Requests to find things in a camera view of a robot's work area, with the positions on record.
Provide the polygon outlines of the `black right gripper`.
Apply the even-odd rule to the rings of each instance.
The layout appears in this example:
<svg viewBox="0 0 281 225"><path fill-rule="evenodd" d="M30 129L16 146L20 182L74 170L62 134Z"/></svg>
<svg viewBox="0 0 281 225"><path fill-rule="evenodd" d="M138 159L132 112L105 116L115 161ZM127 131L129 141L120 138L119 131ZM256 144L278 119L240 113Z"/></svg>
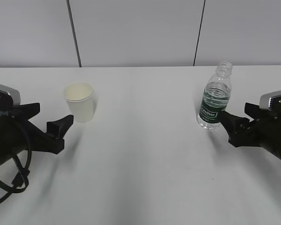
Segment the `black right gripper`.
<svg viewBox="0 0 281 225"><path fill-rule="evenodd" d="M261 147L281 160L281 118L262 118L258 105L245 103L244 113L254 119L220 111L217 118L234 147Z"/></svg>

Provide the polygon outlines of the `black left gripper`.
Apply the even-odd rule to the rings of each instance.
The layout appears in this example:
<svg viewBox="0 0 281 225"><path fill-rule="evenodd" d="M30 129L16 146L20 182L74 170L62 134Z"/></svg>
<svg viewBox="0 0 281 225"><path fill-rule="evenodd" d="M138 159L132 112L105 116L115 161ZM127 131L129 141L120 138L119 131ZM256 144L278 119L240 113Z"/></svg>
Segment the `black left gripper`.
<svg viewBox="0 0 281 225"><path fill-rule="evenodd" d="M39 113L40 103L0 111L0 166L24 150L57 155L64 149L64 136L73 125L74 116L47 122L43 132L29 121Z"/></svg>

